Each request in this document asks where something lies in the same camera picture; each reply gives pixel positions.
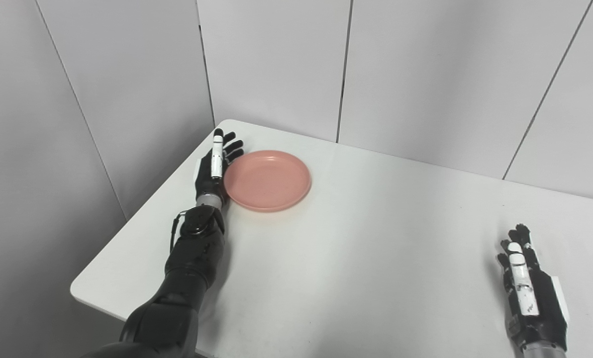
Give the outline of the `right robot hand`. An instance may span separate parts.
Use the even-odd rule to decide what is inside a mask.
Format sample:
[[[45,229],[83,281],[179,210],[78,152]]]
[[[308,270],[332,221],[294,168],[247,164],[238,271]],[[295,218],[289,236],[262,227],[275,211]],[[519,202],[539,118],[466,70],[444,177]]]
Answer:
[[[508,299],[508,336],[524,358],[565,358],[567,308],[558,278],[542,270],[526,225],[508,231],[500,246],[496,258]]]

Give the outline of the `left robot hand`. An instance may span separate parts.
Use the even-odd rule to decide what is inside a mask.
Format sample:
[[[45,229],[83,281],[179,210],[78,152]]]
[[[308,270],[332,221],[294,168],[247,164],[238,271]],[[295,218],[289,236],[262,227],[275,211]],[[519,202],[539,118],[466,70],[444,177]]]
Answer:
[[[244,154],[243,141],[238,140],[235,132],[214,130],[213,144],[210,151],[199,162],[195,179],[195,198],[212,195],[227,202],[229,196],[224,186],[224,175],[230,165]]]

